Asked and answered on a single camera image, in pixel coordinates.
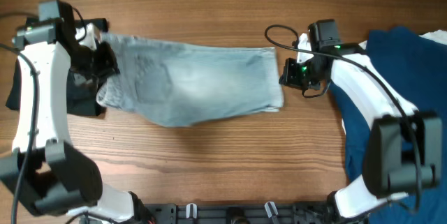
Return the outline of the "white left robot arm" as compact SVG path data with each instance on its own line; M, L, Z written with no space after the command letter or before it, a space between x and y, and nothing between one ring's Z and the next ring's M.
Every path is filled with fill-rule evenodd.
M110 53L94 47L72 25L51 21L22 27L15 44L21 68L20 118L12 154L1 159L1 182L13 193L11 221L21 204L34 216L88 216L104 223L139 223L147 210L132 192L104 184L93 160L73 147L66 81L70 68L95 73Z

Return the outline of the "light blue denim shorts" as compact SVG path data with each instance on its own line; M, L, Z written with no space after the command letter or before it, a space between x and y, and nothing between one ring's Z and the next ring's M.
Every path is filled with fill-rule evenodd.
M103 107L164 127L258 112L284 104L273 47L209 47L103 33L119 73L99 89Z

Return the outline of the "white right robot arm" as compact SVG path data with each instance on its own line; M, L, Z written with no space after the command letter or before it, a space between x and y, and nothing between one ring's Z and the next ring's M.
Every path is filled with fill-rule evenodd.
M324 223L446 222L446 43L398 27L364 43L334 32L303 33L280 82L314 89L326 81L342 113L349 185L298 218Z

